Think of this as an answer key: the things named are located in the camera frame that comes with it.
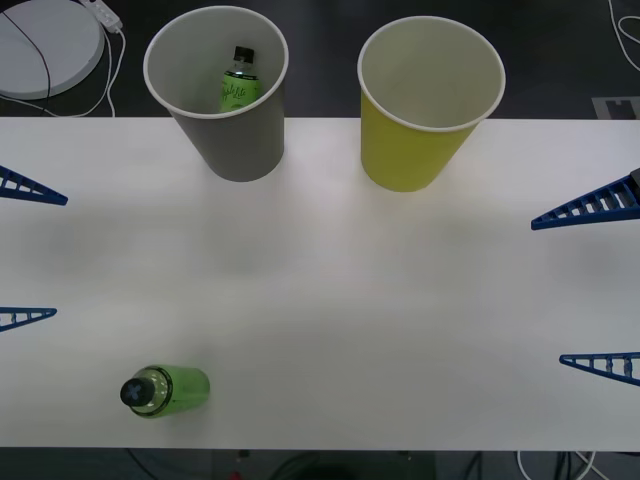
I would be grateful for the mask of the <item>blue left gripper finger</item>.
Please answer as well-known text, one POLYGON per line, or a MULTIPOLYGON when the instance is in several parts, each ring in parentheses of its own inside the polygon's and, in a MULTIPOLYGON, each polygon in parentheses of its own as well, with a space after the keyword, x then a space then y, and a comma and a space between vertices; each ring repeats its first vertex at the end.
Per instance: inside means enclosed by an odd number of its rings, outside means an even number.
POLYGON ((55 316, 55 308, 1 307, 0 332, 7 332, 20 326, 30 325, 55 316))
POLYGON ((68 202, 61 193, 4 166, 1 167, 1 197, 59 206, 68 202))

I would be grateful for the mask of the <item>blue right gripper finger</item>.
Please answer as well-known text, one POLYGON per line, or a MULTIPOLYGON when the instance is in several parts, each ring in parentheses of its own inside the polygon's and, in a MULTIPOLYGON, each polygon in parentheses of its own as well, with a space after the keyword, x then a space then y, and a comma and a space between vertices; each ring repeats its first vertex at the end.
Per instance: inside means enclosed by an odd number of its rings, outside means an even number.
POLYGON ((534 218, 531 229, 639 219, 639 170, 534 218))
POLYGON ((599 377, 639 385, 638 352, 563 354, 559 362, 599 377))

